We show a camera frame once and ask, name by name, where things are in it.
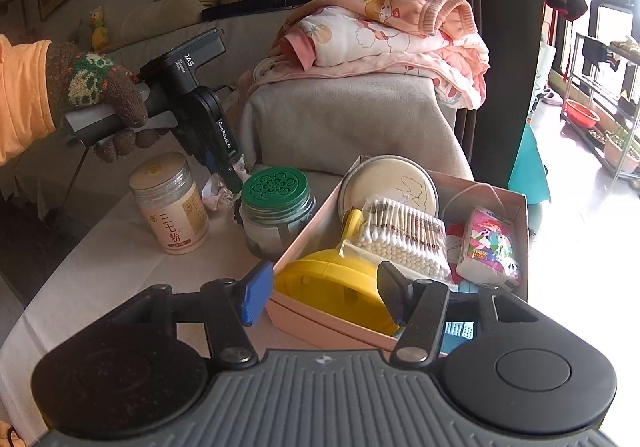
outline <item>round compact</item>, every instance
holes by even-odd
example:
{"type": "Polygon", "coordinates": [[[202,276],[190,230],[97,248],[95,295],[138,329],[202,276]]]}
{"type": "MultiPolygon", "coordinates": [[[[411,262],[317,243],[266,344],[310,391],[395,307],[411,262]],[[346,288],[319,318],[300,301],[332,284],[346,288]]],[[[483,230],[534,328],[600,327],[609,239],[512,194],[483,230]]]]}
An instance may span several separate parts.
{"type": "Polygon", "coordinates": [[[340,218],[350,209],[362,209],[373,197],[399,201],[438,217],[438,193],[433,180],[424,167],[403,156],[375,156],[347,173],[338,196],[340,218]]]}

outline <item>green lid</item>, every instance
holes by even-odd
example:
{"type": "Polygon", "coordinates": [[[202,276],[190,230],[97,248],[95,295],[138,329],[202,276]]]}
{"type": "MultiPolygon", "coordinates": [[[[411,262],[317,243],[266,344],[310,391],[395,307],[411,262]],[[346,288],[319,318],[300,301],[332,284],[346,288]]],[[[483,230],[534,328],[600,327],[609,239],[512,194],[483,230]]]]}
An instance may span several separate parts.
{"type": "Polygon", "coordinates": [[[242,186],[242,203],[261,210],[292,208],[306,198],[306,176],[292,167],[270,167],[254,174],[242,186]]]}

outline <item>hand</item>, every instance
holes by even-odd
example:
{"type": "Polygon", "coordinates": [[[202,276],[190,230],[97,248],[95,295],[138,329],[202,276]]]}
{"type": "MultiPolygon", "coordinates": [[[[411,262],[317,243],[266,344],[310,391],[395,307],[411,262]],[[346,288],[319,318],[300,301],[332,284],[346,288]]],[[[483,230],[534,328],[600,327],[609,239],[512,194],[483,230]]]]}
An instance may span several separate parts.
{"type": "Polygon", "coordinates": [[[3,421],[0,421],[0,447],[24,447],[15,429],[3,421]]]}
{"type": "MultiPolygon", "coordinates": [[[[110,104],[122,122],[139,128],[148,118],[145,104],[134,85],[135,76],[111,59],[95,53],[78,52],[72,43],[51,43],[47,50],[47,97],[54,124],[62,127],[66,112],[110,104]]],[[[133,148],[148,148],[159,139],[155,130],[124,130],[95,146],[95,153],[111,163],[133,148]]]]}

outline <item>orange jacket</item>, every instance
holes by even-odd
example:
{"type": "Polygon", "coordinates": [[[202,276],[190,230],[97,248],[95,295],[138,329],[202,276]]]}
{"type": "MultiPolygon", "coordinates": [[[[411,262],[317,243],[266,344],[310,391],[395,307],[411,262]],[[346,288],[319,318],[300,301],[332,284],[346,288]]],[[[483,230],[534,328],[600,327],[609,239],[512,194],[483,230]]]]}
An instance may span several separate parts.
{"type": "Polygon", "coordinates": [[[0,34],[0,166],[55,131],[47,99],[50,43],[11,46],[0,34]]]}

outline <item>cotton swab pack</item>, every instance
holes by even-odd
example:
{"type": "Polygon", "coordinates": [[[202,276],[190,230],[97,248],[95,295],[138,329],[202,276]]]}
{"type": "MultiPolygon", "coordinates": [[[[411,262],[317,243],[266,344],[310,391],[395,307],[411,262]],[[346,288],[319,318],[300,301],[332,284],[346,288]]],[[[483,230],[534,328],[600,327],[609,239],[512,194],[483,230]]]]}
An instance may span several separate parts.
{"type": "Polygon", "coordinates": [[[453,284],[443,221],[389,198],[367,201],[362,216],[351,245],[408,268],[411,277],[453,284]]]}

